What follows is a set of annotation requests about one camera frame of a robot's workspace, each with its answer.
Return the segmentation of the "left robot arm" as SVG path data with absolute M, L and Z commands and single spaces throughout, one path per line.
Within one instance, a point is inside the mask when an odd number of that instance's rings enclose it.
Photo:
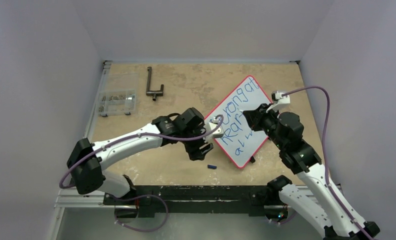
M 158 116 L 135 131 L 112 139 L 80 139 L 67 160 L 68 171 L 59 187 L 76 188 L 80 195 L 101 191 L 122 198 L 134 185 L 126 175 L 107 173 L 110 166 L 143 151 L 176 143 L 184 145 L 191 161 L 203 161 L 214 148 L 211 140 L 224 135 L 223 120 L 219 114 L 205 121 L 196 108 L 190 107 L 183 113 Z

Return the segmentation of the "pink framed whiteboard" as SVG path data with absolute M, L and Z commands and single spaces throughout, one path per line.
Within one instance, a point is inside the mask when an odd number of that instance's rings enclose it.
M 221 128 L 224 135 L 215 142 L 239 169 L 247 165 L 268 139 L 263 132 L 251 130 L 243 111 L 254 110 L 260 104 L 270 102 L 257 80 L 248 75 L 205 118 L 208 122 L 217 115 L 223 116 Z

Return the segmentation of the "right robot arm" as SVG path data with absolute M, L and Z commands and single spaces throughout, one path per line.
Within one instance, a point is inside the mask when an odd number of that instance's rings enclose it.
M 310 223 L 324 240 L 373 240 L 380 233 L 365 220 L 333 183 L 314 148 L 303 139 L 304 126 L 293 112 L 278 112 L 271 104 L 242 113 L 254 132 L 263 131 L 279 149 L 283 164 L 311 191 L 314 200 L 299 192 L 284 175 L 268 182 L 268 189 Z

